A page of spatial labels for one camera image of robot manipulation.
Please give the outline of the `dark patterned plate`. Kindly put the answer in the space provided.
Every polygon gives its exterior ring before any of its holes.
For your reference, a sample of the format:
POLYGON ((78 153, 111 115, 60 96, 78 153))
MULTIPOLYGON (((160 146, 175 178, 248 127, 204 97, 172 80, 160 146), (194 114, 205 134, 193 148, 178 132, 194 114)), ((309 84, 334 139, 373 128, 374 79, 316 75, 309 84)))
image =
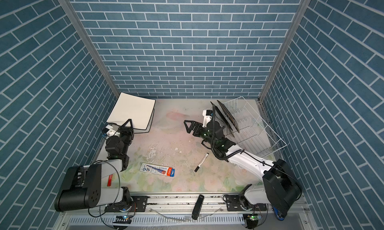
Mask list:
POLYGON ((214 105, 212 102, 211 102, 212 106, 213 106, 213 109, 215 109, 215 113, 218 113, 222 122, 226 125, 226 127, 229 129, 229 132, 230 134, 234 137, 234 134, 233 134, 233 129, 232 127, 230 126, 229 122, 227 121, 227 119, 224 117, 224 115, 222 114, 222 112, 220 111, 220 109, 214 105))

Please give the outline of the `white square plate black rim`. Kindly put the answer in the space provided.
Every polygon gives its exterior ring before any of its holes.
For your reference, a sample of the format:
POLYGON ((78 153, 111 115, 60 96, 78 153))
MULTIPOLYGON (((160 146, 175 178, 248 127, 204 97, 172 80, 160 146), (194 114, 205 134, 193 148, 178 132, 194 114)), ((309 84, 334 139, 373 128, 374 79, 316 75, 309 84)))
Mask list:
POLYGON ((154 119, 155 109, 153 108, 151 113, 141 114, 138 117, 132 119, 133 129, 135 134, 145 134, 149 133, 153 119, 154 119))

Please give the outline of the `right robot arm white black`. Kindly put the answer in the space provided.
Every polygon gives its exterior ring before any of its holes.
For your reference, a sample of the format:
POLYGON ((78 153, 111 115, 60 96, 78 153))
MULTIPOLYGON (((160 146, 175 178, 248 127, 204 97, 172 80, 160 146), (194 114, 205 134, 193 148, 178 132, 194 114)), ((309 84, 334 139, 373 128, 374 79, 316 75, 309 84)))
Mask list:
POLYGON ((263 182, 261 187, 248 184, 239 193, 239 204, 253 210, 258 204, 271 205, 278 220, 282 221, 303 191, 290 166, 282 159, 270 161, 258 157, 225 137, 217 121, 206 125, 185 120, 187 133, 202 139, 202 145, 221 161, 237 165, 263 182))

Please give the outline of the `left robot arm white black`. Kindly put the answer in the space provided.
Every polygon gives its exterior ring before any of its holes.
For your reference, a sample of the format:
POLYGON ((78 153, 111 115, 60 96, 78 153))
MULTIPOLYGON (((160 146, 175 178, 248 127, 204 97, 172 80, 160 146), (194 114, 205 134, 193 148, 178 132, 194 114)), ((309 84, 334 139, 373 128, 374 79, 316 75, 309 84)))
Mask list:
POLYGON ((106 140, 106 161, 96 161, 89 166, 68 168, 54 207, 57 212, 67 212, 105 206, 105 212, 129 212, 133 199, 127 187, 111 187, 111 177, 127 169, 128 148, 134 139, 132 120, 127 120, 106 140))

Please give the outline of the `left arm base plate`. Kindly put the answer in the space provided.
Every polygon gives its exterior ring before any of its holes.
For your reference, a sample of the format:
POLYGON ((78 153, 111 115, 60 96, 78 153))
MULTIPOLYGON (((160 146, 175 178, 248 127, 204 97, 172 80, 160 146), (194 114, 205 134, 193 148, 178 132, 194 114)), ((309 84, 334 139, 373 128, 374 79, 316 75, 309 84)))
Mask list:
POLYGON ((109 204, 105 207, 107 213, 143 213, 146 210, 148 196, 131 196, 127 201, 109 204))

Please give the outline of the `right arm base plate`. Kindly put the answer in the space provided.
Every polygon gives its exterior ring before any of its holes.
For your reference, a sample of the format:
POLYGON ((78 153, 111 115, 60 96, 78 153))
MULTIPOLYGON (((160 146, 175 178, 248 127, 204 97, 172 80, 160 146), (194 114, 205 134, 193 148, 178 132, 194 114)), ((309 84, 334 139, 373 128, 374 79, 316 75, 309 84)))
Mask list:
POLYGON ((239 212, 239 211, 263 212, 263 211, 266 211, 268 208, 266 204, 252 205, 245 199, 245 197, 242 197, 240 195, 223 195, 222 199, 226 204, 228 212, 239 212))

